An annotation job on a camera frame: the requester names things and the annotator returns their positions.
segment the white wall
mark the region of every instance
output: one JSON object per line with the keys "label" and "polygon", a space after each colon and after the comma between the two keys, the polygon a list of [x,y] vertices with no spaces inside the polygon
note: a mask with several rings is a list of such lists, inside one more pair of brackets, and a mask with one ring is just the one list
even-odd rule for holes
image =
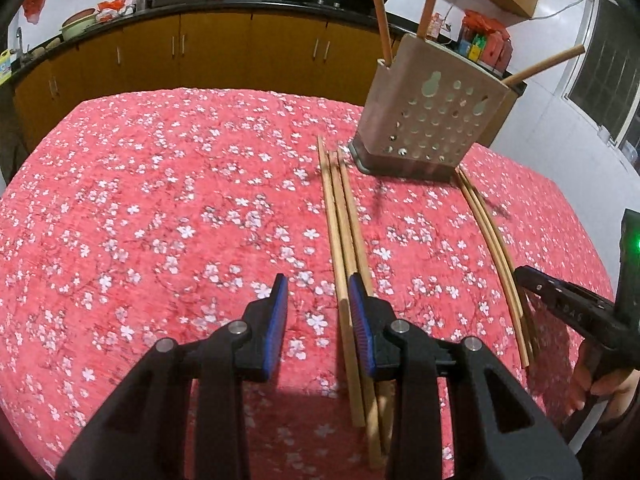
{"label": "white wall", "polygon": [[[102,0],[48,0],[37,26],[19,12],[24,44],[39,44],[58,32],[78,10]],[[547,16],[576,0],[539,0],[535,16]],[[511,33],[514,54],[509,70],[517,72],[575,44],[585,3],[546,20],[523,21],[488,0],[438,0],[436,12],[449,14],[456,38],[463,9],[475,9],[503,21]],[[389,0],[388,12],[418,21],[424,0]],[[564,65],[528,80],[521,97],[492,148],[551,178],[564,192],[593,239],[614,286],[618,276],[620,220],[625,207],[640,210],[640,178],[605,146],[594,128],[567,102],[554,95]]]}

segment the window frame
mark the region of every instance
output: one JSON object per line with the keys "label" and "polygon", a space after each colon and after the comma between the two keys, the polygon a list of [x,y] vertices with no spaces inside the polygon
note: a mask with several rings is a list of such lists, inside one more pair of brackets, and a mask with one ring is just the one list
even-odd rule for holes
{"label": "window frame", "polygon": [[[609,0],[610,2],[618,5],[616,0]],[[585,50],[588,52],[589,47],[591,45],[591,40],[593,39],[593,31],[595,28],[596,17],[598,15],[598,9],[600,8],[600,0],[586,0],[586,4],[584,6],[584,13],[582,16],[582,22],[580,23],[580,29],[578,31],[578,37],[575,44],[583,44]],[[569,94],[574,88],[574,85],[580,75],[580,70],[582,69],[582,64],[586,59],[586,55],[578,56],[572,59],[567,67],[564,69],[564,74],[560,79],[560,83],[558,84],[558,89],[555,94],[558,97],[561,97],[567,104],[575,110],[580,116],[586,120],[595,130],[599,129],[600,125],[596,123],[591,117],[582,110],[576,103],[574,103],[570,98]],[[638,105],[640,104],[640,85],[638,85],[638,89],[636,90],[636,95],[633,100],[633,104],[629,109],[628,114],[626,115],[625,122],[622,125],[622,128],[618,132],[609,132],[611,135],[611,139],[614,145],[619,148],[622,144],[622,141],[625,139],[626,132],[629,129],[631,121],[636,113]]]}

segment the metal screw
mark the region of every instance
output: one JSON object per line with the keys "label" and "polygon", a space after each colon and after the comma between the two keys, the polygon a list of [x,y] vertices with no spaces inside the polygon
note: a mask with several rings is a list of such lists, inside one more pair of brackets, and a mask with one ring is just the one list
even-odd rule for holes
{"label": "metal screw", "polygon": [[465,346],[471,350],[472,352],[477,352],[482,348],[482,341],[480,341],[477,337],[471,336],[465,339]]}
{"label": "metal screw", "polygon": [[165,352],[173,349],[174,346],[174,341],[168,337],[165,337],[156,343],[156,350],[164,354]]}
{"label": "metal screw", "polygon": [[229,332],[236,335],[246,332],[246,329],[249,328],[247,323],[245,323],[241,319],[232,321],[231,323],[229,323],[228,327],[229,327]]}
{"label": "metal screw", "polygon": [[391,322],[391,330],[398,332],[399,334],[409,332],[409,323],[404,319],[396,319]]}

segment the table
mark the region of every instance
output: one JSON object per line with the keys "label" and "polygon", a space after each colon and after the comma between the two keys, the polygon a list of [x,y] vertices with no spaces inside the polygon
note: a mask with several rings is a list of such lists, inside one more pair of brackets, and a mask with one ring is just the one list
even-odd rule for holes
{"label": "table", "polygon": [[[362,430],[350,427],[316,151],[316,135],[343,149],[359,116],[317,98],[177,89],[85,102],[47,136],[0,202],[2,407],[45,468],[158,338],[205,337],[284,272],[277,384],[244,390],[254,478],[382,477],[366,468]],[[477,146],[465,164],[488,160],[472,176],[478,186],[497,186],[502,171],[548,183]],[[378,295],[434,336],[479,335],[526,385],[497,273],[460,191],[350,175]],[[541,241],[541,226],[573,225],[580,237],[557,231],[564,256],[528,261],[580,272],[576,245],[594,255],[592,245],[558,189],[545,192],[535,200],[502,189],[502,202],[529,200],[526,220],[515,223],[524,211],[514,208],[503,228],[526,245]],[[558,216],[545,218],[543,200]],[[610,295],[599,259],[585,266],[581,276]],[[564,326],[547,329],[569,343],[545,360],[534,391],[545,409],[545,387],[566,383],[579,341]],[[443,444],[448,475],[450,435]]]}

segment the plastic utensil basket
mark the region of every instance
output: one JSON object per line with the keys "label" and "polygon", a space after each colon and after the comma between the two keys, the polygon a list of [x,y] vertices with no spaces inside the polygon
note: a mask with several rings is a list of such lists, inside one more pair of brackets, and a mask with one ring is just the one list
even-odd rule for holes
{"label": "plastic utensil basket", "polygon": [[391,67],[378,60],[353,160],[367,174],[448,182],[508,92],[468,59],[405,34]]}

